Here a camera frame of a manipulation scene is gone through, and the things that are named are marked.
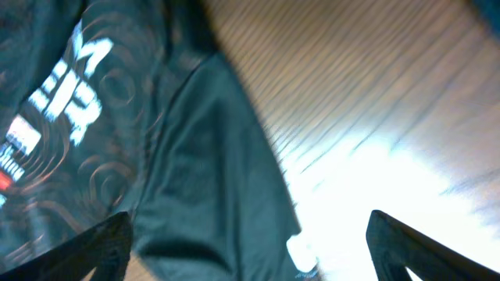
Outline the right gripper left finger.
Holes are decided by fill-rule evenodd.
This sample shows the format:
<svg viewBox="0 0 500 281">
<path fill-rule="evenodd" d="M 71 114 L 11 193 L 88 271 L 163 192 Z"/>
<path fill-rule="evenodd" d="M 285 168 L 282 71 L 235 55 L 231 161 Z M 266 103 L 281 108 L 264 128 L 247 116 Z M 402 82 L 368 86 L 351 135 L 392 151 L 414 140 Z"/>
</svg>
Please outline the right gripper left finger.
<svg viewBox="0 0 500 281">
<path fill-rule="evenodd" d="M 1 281 L 122 281 L 130 260 L 133 230 L 119 212 L 72 240 L 1 274 Z"/>
</svg>

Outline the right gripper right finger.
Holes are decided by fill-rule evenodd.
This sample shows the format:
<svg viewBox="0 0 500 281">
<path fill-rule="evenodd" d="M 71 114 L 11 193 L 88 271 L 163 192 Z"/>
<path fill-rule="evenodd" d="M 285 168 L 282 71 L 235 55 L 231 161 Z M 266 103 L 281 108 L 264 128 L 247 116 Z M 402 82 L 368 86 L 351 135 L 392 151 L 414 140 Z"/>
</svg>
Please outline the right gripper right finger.
<svg viewBox="0 0 500 281">
<path fill-rule="evenodd" d="M 373 210 L 366 242 L 379 280 L 491 280 L 499 273 L 472 261 L 385 212 Z"/>
</svg>

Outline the black orange-patterned jersey shirt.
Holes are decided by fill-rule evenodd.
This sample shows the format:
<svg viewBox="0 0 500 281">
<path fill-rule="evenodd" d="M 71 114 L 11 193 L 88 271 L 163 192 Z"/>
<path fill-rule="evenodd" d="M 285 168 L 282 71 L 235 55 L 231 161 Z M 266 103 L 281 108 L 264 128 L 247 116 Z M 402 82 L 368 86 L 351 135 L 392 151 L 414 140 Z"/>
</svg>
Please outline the black orange-patterned jersey shirt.
<svg viewBox="0 0 500 281">
<path fill-rule="evenodd" d="M 160 280 L 320 277 L 200 2 L 2 2 L 2 271 L 118 212 Z"/>
</svg>

